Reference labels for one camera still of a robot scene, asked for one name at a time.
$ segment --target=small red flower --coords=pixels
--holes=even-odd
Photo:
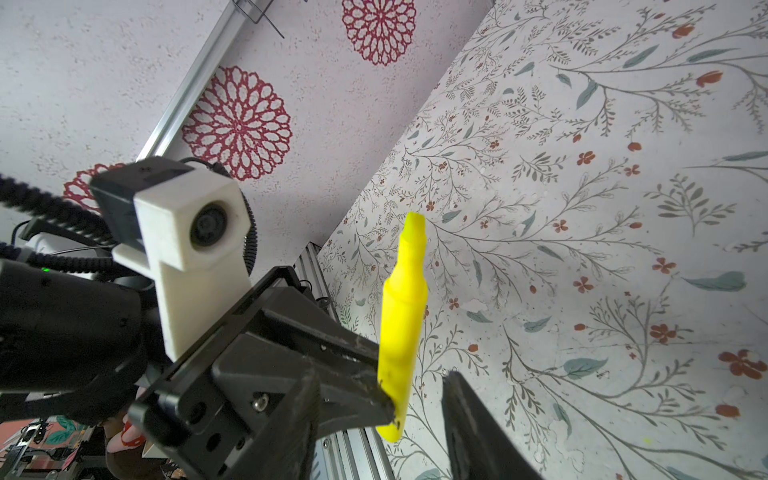
[[[594,160],[594,153],[592,153],[592,150],[585,152],[583,154],[578,155],[578,161],[576,162],[576,165],[589,165],[591,161]]]
[[[718,405],[715,407],[715,412],[717,412],[718,415],[728,417],[729,419],[735,419],[736,417],[741,416],[739,408],[733,405]]]
[[[661,325],[653,325],[650,328],[650,336],[659,341],[661,345],[667,345],[669,339],[673,339],[677,336],[677,332],[670,330],[666,323]]]
[[[723,77],[723,72],[719,70],[708,71],[696,79],[696,85],[704,88],[705,84],[715,84]]]
[[[575,281],[574,286],[578,287],[579,293],[586,293],[588,290],[592,290],[594,288],[594,285],[590,285],[587,283],[589,279],[586,276],[583,276],[580,278],[581,281]]]
[[[632,165],[632,168],[625,167],[624,168],[624,174],[628,177],[631,177],[632,175],[639,175],[640,171],[638,170],[640,168],[640,165]]]
[[[113,170],[115,168],[124,167],[124,166],[125,164],[115,164],[115,165],[96,164],[94,165],[93,168],[89,168],[87,170],[80,170],[79,172],[76,173],[74,179],[71,182],[67,182],[66,184],[64,184],[63,197],[66,198],[67,200],[72,200],[76,204],[80,204],[81,207],[87,210],[101,213],[101,211],[98,209],[98,204],[96,203],[96,199],[91,193],[91,188],[89,187],[91,183],[91,179],[96,174],[100,174],[107,170]]]
[[[667,263],[667,259],[664,257],[659,257],[656,259],[658,264],[653,266],[654,270],[661,270],[662,273],[669,274],[670,270],[677,266],[676,263]]]
[[[763,378],[763,374],[768,370],[768,365],[763,360],[758,362],[752,362],[747,357],[750,351],[747,349],[739,350],[738,355],[734,355],[731,352],[722,352],[717,358],[721,362],[730,363],[730,372],[735,376],[746,375],[751,379],[760,380]]]
[[[672,38],[682,38],[687,37],[689,33],[691,33],[694,30],[694,26],[690,24],[685,24],[682,27],[677,27],[677,30],[672,32]]]
[[[554,227],[555,233],[560,233],[561,230],[565,232],[568,229],[568,227],[565,226],[565,220],[560,220],[560,223],[554,222],[552,226]]]

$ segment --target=wall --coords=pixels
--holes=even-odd
[[[11,80],[1,105],[15,122],[0,134],[3,173],[95,207],[90,176],[135,159],[223,2],[178,13],[175,5],[132,5],[131,13],[119,4],[5,6],[0,39],[11,48],[0,55]],[[370,15],[377,5],[279,0],[268,15],[285,40],[266,21],[248,23],[222,61],[229,80],[235,68],[246,72],[237,73],[238,81],[253,79],[249,95],[257,84],[258,94],[268,84],[267,113],[277,112],[283,122],[285,141],[270,143],[282,149],[276,160],[270,154],[247,171],[227,163],[256,212],[256,278],[293,262],[306,242],[326,240],[489,8],[486,0],[382,4],[394,21],[394,29],[376,40],[387,40],[384,58],[364,51],[366,33],[359,28],[359,51],[348,37],[355,15]],[[224,97],[218,107],[233,100]],[[240,108],[255,111],[249,101]],[[190,122],[189,128],[199,127]],[[257,158],[263,139],[236,147],[238,155]],[[189,156],[190,146],[195,143],[180,132],[168,156]],[[198,144],[194,154],[213,160],[231,153],[205,150]],[[4,210],[0,215],[2,238],[24,219]]]
[[[1,3],[0,171],[63,194],[133,161],[226,1]],[[0,239],[26,219],[0,209]]]
[[[450,473],[458,370],[544,478],[768,478],[768,2],[498,0],[320,254],[378,338],[429,305],[396,476]]]
[[[363,15],[363,10],[369,14],[368,7],[376,10],[374,2],[275,2],[268,15],[286,39],[264,22],[246,27],[222,60],[223,69],[208,94],[214,101],[201,99],[200,110],[169,151],[178,158],[227,159],[257,220],[254,278],[276,264],[292,263],[307,242],[325,242],[488,11],[482,0],[398,0],[389,6],[389,13],[396,14],[394,30],[405,32],[397,34],[399,40],[394,33],[382,33],[396,43],[395,59],[357,52],[348,38],[345,20],[352,24],[354,15]],[[263,98],[253,100],[251,95],[265,84],[271,103],[260,112]],[[236,86],[246,88],[245,101],[221,94]],[[228,120],[213,119],[216,114],[228,117],[228,107],[241,108],[243,117],[255,108],[255,117],[267,115],[269,120],[253,126],[252,134],[232,137],[230,149],[223,146],[232,133]],[[273,119],[280,136],[270,140],[266,126]],[[226,134],[196,133],[211,125]],[[203,144],[214,137],[213,146],[206,148]],[[260,156],[266,153],[263,140],[276,145],[266,160]],[[238,142],[252,144],[241,148]]]

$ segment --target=floral wallpaper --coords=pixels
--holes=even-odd
[[[320,254],[377,339],[409,211],[429,305],[398,478],[464,373],[544,478],[768,478],[768,2],[498,0]]]

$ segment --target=green leaf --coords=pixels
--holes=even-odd
[[[520,222],[525,225],[523,233],[520,234],[520,237],[525,237],[525,234],[528,233],[528,231],[531,229],[531,225],[533,225],[534,220],[536,220],[536,210],[533,211],[533,214],[530,217]]]
[[[414,480],[440,480],[441,477],[442,475],[437,468],[431,468],[421,472]]]
[[[635,65],[641,63],[643,60],[648,58],[648,56],[650,54],[654,53],[654,51],[656,51],[657,48],[659,48],[659,46],[658,45],[654,45],[653,47],[649,47],[649,48],[646,48],[645,50],[641,51],[640,53],[638,53],[634,57],[632,57],[629,60],[627,60],[624,63],[624,68],[634,67]]]
[[[482,283],[482,270],[480,270],[480,263],[477,260],[473,260],[472,265],[475,266],[475,278],[478,279],[478,286],[480,286],[480,283]]]
[[[581,94],[578,96],[578,99],[576,100],[576,110],[583,107],[584,104],[587,103],[590,98],[592,98],[592,94],[596,92],[597,89],[598,84],[594,83],[594,80],[590,78],[587,87],[584,89],[584,91],[581,92]]]
[[[75,430],[78,429],[77,426],[75,426],[74,422],[72,422],[70,419],[68,419],[67,417],[64,417],[64,416],[56,417],[56,422],[59,425],[61,425],[61,427],[64,430],[68,430],[70,432],[74,432]]]
[[[517,77],[520,74],[524,74],[526,71],[533,70],[534,62],[530,61],[528,62],[523,68],[520,69],[518,73],[515,74],[515,77]]]
[[[460,214],[461,212],[462,212],[461,210],[456,210],[456,211],[448,212],[448,213],[444,214],[442,216],[442,222],[443,223],[448,223],[449,221],[451,221],[454,218],[456,218],[456,215]]]
[[[745,160],[752,160],[755,158],[761,158],[768,155],[768,151],[750,151],[746,152],[745,154],[741,155],[730,155],[728,157],[723,157],[723,160],[725,161],[745,161]]]
[[[699,60],[704,60],[705,58],[714,57],[715,55],[721,55],[721,54],[723,54],[723,53],[725,53],[727,51],[731,51],[731,50],[738,50],[738,48],[720,48],[720,49],[716,49],[716,50],[700,51],[699,53],[697,53],[695,55],[691,55],[690,57],[688,57],[688,61],[690,63],[696,63]]]
[[[559,81],[561,81],[561,82],[563,82],[564,84],[566,84],[568,87],[571,87],[571,86],[572,86],[572,85],[571,85],[571,79],[570,79],[570,78],[568,78],[568,76],[567,76],[566,74],[564,74],[564,73],[558,73],[557,75],[555,75],[555,77],[556,77],[556,78],[557,78]]]
[[[667,467],[667,471],[672,474],[673,477],[675,477],[676,480],[699,480],[696,477],[692,477],[688,474],[685,474],[678,470],[675,467]]]
[[[493,323],[491,320],[485,318],[485,315],[480,312],[467,312],[467,316],[478,323]]]
[[[536,247],[536,248],[537,248],[537,249],[538,249],[540,252],[544,252],[544,253],[546,253],[547,255],[549,255],[550,257],[554,257],[554,258],[556,258],[556,259],[558,259],[558,260],[562,260],[562,261],[565,261],[565,260],[563,260],[563,257],[561,257],[561,256],[557,255],[557,254],[556,254],[554,251],[552,251],[552,249],[551,249],[551,248],[549,248],[549,247],[545,247],[544,245],[539,245],[539,246],[538,246],[538,247]]]
[[[568,360],[563,365],[563,368],[565,369],[565,372],[568,374],[569,379],[578,380],[587,375],[591,375],[597,372],[607,362],[608,362],[608,359],[605,359],[605,360],[573,359],[573,360]]]
[[[717,278],[683,278],[686,282],[711,292],[738,292],[746,286],[743,272],[726,272]]]
[[[505,41],[509,40],[509,38],[510,38],[511,36],[513,36],[514,34],[515,34],[515,31],[514,31],[514,30],[510,31],[510,32],[509,32],[509,33],[508,33],[508,34],[507,34],[507,35],[504,37],[504,39],[503,39],[502,41],[500,41],[500,42],[499,42],[499,45],[501,45],[501,44],[502,44],[502,43],[504,43]]]
[[[562,420],[565,422],[565,425],[568,425],[568,436],[571,436],[571,433],[573,433],[573,427],[571,426],[571,419],[568,418],[568,414],[563,410],[563,407],[560,406],[559,403],[552,404],[552,407],[554,407],[554,414],[558,417],[558,420]]]
[[[72,433],[74,433],[73,430],[59,430],[58,432],[53,432],[45,440],[45,444],[59,445],[60,443],[64,443],[69,440],[69,437],[72,436]]]
[[[694,201],[698,197],[701,197],[701,194],[703,193],[704,193],[704,189],[702,187],[698,187],[696,190],[694,190],[694,194],[690,196],[690,201]]]
[[[551,316],[548,316],[545,319],[541,319],[537,322],[525,322],[523,323],[523,327],[525,328],[525,331],[528,333],[536,333],[539,330],[543,329],[545,326],[547,326],[547,322],[549,322],[549,319],[552,318]]]

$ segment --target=cable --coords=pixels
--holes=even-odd
[[[107,222],[80,205],[0,175],[0,202],[97,243],[114,243]]]
[[[31,222],[31,220],[24,220],[19,225],[16,225],[13,227],[13,231],[11,232],[11,245],[16,246],[16,232],[18,232],[18,229],[26,225],[27,223]]]
[[[108,248],[115,248],[116,246],[117,246],[117,244],[115,243],[113,245],[95,245],[95,246],[92,246],[92,247],[71,248],[69,250],[62,250],[60,252],[49,253],[48,255],[62,255],[63,253],[81,252],[83,250],[93,250],[94,248],[105,248],[105,249],[108,249]]]
[[[195,163],[195,164],[205,165],[208,170],[210,170],[210,167],[211,167],[211,165],[208,162],[202,161],[201,159],[195,158],[195,157],[188,157],[188,158],[184,158],[183,160],[179,160],[179,161],[182,164],[188,164],[188,163],[192,162],[192,163]]]
[[[18,259],[22,249],[0,242],[0,258],[7,260]],[[37,268],[50,268],[66,273],[93,273],[105,272],[117,276],[137,275],[133,270],[126,268],[119,263],[115,263],[110,257],[59,257],[56,254],[47,255],[45,253],[31,253],[25,261],[29,266]]]

